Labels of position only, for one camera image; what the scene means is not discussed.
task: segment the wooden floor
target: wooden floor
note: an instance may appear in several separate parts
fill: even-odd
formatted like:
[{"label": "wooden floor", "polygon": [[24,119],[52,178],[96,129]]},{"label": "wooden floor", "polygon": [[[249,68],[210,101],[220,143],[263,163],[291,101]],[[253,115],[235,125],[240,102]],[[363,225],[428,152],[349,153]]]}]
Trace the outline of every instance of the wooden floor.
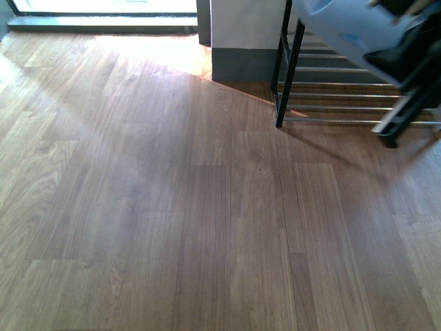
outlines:
[{"label": "wooden floor", "polygon": [[441,330],[441,143],[274,128],[197,36],[0,45],[0,330]]}]

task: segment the laminate floor plank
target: laminate floor plank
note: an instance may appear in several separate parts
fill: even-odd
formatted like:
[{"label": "laminate floor plank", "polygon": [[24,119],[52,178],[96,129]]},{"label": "laminate floor plank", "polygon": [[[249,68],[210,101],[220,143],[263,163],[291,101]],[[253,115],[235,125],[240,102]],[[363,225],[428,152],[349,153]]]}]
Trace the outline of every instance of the laminate floor plank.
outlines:
[{"label": "laminate floor plank", "polygon": [[22,112],[0,142],[0,207],[53,118],[54,114]]},{"label": "laminate floor plank", "polygon": [[71,267],[71,261],[19,263],[14,284],[1,301],[1,329],[51,330]]},{"label": "laminate floor plank", "polygon": [[286,330],[289,323],[270,138],[234,134],[230,330]]},{"label": "laminate floor plank", "polygon": [[29,100],[39,93],[41,82],[49,74],[47,68],[26,68],[11,81],[0,94],[0,141],[9,133],[23,111],[29,109]]},{"label": "laminate floor plank", "polygon": [[133,95],[133,89],[138,83],[143,66],[143,60],[120,55],[107,80],[103,94],[115,97]]},{"label": "laminate floor plank", "polygon": [[272,130],[271,110],[272,104],[266,99],[233,90],[232,116],[234,131],[261,132]]},{"label": "laminate floor plank", "polygon": [[284,228],[279,230],[280,233],[280,248],[282,254],[282,263],[283,263],[283,276],[285,277],[285,300],[287,307],[287,329],[298,331],[304,330],[299,325],[300,314],[297,313],[297,309],[302,311],[304,303],[299,301],[297,295],[294,294],[294,286],[296,285],[292,279],[291,275],[291,255],[289,253],[288,246],[288,236],[287,231]]},{"label": "laminate floor plank", "polygon": [[0,257],[3,260],[13,263],[25,258],[75,148],[74,141],[37,145],[0,209]]},{"label": "laminate floor plank", "polygon": [[185,213],[142,212],[137,222],[112,330],[171,330]]},{"label": "laminate floor plank", "polygon": [[434,330],[384,198],[384,174],[373,168],[362,136],[334,137],[331,146],[340,155],[334,170],[377,331]]},{"label": "laminate floor plank", "polygon": [[441,330],[441,217],[394,215],[393,220],[436,330]]},{"label": "laminate floor plank", "polygon": [[231,330],[229,168],[199,166],[194,171],[171,330]]},{"label": "laminate floor plank", "polygon": [[161,94],[162,88],[170,91],[170,80],[164,79],[166,66],[160,66],[157,63],[146,61],[144,63],[138,83],[134,88],[132,105],[127,112],[125,123],[155,123],[158,125],[163,116],[163,107],[166,98]]},{"label": "laminate floor plank", "polygon": [[191,161],[196,121],[191,111],[194,101],[189,89],[194,86],[194,77],[179,75],[165,77],[164,80],[169,81],[169,89],[179,93],[163,100],[154,151],[149,155],[148,183],[140,192],[145,212],[184,211],[192,186]]},{"label": "laminate floor plank", "polygon": [[318,329],[375,330],[332,165],[293,167]]},{"label": "laminate floor plank", "polygon": [[70,50],[74,40],[74,34],[47,36],[26,62],[25,67],[55,67],[60,58]]},{"label": "laminate floor plank", "polygon": [[228,166],[232,155],[232,90],[211,81],[201,81],[192,164]]},{"label": "laminate floor plank", "polygon": [[72,155],[29,259],[75,259],[107,175],[128,97],[104,98]]},{"label": "laminate floor plank", "polygon": [[136,207],[102,192],[54,319],[54,329],[112,329],[137,230]]},{"label": "laminate floor plank", "polygon": [[291,253],[291,275],[299,331],[318,331],[316,305],[306,253]]}]

